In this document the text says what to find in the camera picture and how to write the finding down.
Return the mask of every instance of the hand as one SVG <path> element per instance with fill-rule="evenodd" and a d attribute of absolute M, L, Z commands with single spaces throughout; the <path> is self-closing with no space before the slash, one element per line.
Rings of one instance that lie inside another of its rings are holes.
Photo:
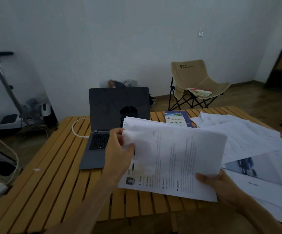
<path fill-rule="evenodd" d="M 233 208 L 240 209 L 248 198 L 248 195 L 222 169 L 216 178 L 210 178 L 200 173 L 196 173 L 195 178 L 199 182 L 211 186 L 216 191 L 218 198 Z"/>
<path fill-rule="evenodd" d="M 105 149 L 103 173 L 113 178 L 116 185 L 129 168 L 135 150 L 134 144 L 130 144 L 126 150 L 121 147 L 123 145 L 123 130 L 123 128 L 115 128 L 109 132 L 109 139 Z"/>

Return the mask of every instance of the laptop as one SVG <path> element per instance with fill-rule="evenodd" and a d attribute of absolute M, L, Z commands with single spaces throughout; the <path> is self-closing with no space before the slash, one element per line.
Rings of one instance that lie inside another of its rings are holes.
<path fill-rule="evenodd" d="M 148 87 L 89 89 L 91 134 L 79 169 L 103 168 L 109 131 L 126 116 L 150 120 Z"/>

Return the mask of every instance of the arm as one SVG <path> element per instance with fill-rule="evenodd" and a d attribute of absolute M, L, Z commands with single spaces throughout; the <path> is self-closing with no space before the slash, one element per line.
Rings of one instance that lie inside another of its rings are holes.
<path fill-rule="evenodd" d="M 201 183 L 211 186 L 222 202 L 238 210 L 260 233 L 282 233 L 282 225 L 251 196 L 243 192 L 225 171 L 220 170 L 217 178 L 199 173 L 195 177 Z"/>
<path fill-rule="evenodd" d="M 103 173 L 76 211 L 63 223 L 45 232 L 45 234 L 88 234 L 92 232 L 95 222 L 106 200 L 117 187 L 121 177 L 127 171 L 133 152 L 134 144 L 123 150 L 122 128 L 110 131 L 105 150 L 105 165 Z"/>

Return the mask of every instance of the wooden slatted table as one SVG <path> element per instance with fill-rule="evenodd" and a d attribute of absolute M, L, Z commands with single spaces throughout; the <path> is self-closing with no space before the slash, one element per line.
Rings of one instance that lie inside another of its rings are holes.
<path fill-rule="evenodd" d="M 190 117 L 197 117 L 201 111 L 230 114 L 270 128 L 236 107 L 186 111 Z M 63 222 L 92 190 L 102 169 L 78 169 L 88 141 L 71 132 L 72 124 L 79 118 L 84 117 L 68 117 L 61 122 L 10 191 L 0 199 L 0 234 L 38 232 Z M 164 112 L 151 112 L 151 120 L 165 122 Z M 90 120 L 77 122 L 74 129 L 79 135 L 89 135 Z M 117 188 L 106 202 L 98 221 L 193 210 L 210 205 L 201 200 Z"/>

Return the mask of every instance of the metal pole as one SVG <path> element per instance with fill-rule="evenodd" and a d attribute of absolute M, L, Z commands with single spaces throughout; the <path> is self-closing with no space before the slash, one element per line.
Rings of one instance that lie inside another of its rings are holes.
<path fill-rule="evenodd" d="M 10 86 L 6 82 L 6 79 L 4 78 L 1 70 L 0 70 L 0 80 L 1 80 L 1 82 L 3 84 L 3 86 L 5 87 L 6 92 L 8 93 L 9 97 L 13 101 L 16 109 L 19 111 L 20 114 L 22 114 L 22 106 L 21 106 L 20 102 L 17 100 L 17 98 L 15 97 L 15 95 L 13 94 L 12 90 L 10 89 Z"/>

